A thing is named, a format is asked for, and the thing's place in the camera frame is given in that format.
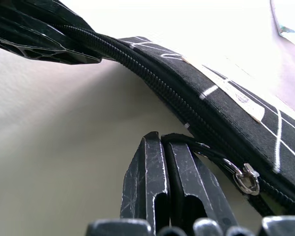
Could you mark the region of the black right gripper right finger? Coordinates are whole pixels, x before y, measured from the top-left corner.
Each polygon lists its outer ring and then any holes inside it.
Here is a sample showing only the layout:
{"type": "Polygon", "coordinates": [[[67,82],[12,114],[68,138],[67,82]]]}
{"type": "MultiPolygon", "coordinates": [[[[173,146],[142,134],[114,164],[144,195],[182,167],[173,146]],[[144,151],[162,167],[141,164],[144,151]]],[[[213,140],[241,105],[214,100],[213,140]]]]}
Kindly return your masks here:
{"type": "Polygon", "coordinates": [[[186,234],[200,218],[215,221],[223,233],[238,222],[215,175],[191,152],[187,144],[166,143],[170,182],[171,222],[186,234]]]}

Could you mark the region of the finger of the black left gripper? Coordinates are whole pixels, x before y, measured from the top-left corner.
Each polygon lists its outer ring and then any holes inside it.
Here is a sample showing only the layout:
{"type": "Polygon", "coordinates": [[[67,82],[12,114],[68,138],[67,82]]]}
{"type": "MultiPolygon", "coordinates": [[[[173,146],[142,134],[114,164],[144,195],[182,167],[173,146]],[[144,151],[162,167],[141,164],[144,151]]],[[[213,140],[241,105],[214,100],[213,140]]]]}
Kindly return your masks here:
{"type": "Polygon", "coordinates": [[[93,31],[90,25],[60,0],[27,0],[34,17],[51,25],[68,25],[93,31]]]}
{"type": "Polygon", "coordinates": [[[100,63],[101,55],[34,17],[27,0],[0,0],[0,48],[21,57],[64,64],[100,63]]]}

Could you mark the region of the white sheet with teal print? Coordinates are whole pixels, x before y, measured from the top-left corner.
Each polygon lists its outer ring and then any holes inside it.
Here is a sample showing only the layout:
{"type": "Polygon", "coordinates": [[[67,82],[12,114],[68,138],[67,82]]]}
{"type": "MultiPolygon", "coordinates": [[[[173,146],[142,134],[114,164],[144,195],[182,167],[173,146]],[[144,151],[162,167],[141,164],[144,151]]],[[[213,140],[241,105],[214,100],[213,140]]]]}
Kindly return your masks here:
{"type": "Polygon", "coordinates": [[[293,27],[293,8],[285,0],[270,0],[270,7],[272,16],[274,18],[277,32],[281,37],[285,37],[286,34],[294,34],[295,29],[293,27]]]}

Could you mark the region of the black white grid pouch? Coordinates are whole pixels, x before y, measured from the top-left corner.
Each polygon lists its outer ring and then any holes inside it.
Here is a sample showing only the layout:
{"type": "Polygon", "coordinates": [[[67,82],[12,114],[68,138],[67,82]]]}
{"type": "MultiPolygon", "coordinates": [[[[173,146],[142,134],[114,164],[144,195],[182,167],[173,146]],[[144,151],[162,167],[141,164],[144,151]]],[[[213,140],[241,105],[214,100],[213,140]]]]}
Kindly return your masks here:
{"type": "Polygon", "coordinates": [[[215,159],[261,215],[295,215],[294,111],[147,38],[56,29],[141,77],[186,125],[188,144],[215,159]]]}

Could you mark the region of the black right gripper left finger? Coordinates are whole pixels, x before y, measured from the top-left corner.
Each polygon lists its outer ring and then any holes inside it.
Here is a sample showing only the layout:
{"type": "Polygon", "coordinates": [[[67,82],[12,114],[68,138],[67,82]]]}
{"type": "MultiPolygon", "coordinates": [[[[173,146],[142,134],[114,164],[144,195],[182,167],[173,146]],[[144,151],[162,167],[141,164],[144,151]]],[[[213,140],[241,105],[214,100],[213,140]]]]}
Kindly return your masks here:
{"type": "Polygon", "coordinates": [[[125,173],[120,217],[146,220],[153,236],[169,225],[170,185],[157,131],[142,137],[125,173]]]}

